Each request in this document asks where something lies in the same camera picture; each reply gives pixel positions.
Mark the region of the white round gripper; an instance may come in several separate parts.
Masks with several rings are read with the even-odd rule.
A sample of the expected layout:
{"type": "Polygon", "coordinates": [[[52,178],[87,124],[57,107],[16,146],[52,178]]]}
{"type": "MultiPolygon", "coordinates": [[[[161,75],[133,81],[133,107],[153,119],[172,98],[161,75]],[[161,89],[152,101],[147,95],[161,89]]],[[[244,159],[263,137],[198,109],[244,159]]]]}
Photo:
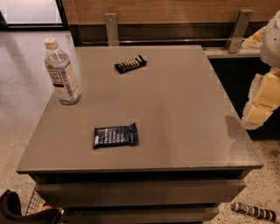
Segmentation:
{"type": "MultiPolygon", "coordinates": [[[[280,67],[280,10],[266,27],[262,27],[246,38],[241,43],[241,47],[260,48],[263,63],[270,67],[280,67]]],[[[241,124],[246,130],[256,130],[262,127],[279,107],[280,70],[271,69],[265,75],[257,73],[251,82],[241,124]]]]}

